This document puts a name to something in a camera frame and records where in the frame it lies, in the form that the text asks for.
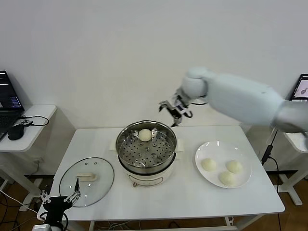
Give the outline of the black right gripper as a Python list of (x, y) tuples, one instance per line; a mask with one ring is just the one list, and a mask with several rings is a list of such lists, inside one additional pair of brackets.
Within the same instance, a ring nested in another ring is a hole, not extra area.
[(181, 116), (187, 116), (187, 97), (181, 94), (174, 94), (170, 98), (170, 102), (165, 100), (159, 103), (159, 112), (163, 109), (167, 109), (173, 117), (171, 127), (177, 127), (181, 124)]

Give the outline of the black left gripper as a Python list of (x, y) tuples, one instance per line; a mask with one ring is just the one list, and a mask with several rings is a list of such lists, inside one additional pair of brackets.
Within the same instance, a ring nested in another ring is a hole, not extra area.
[(73, 204), (81, 197), (79, 178), (77, 178), (74, 191), (69, 196), (59, 196), (49, 198), (48, 193), (42, 190), (40, 193), (44, 209), (47, 211), (47, 223), (60, 223), (64, 212), (70, 209)]

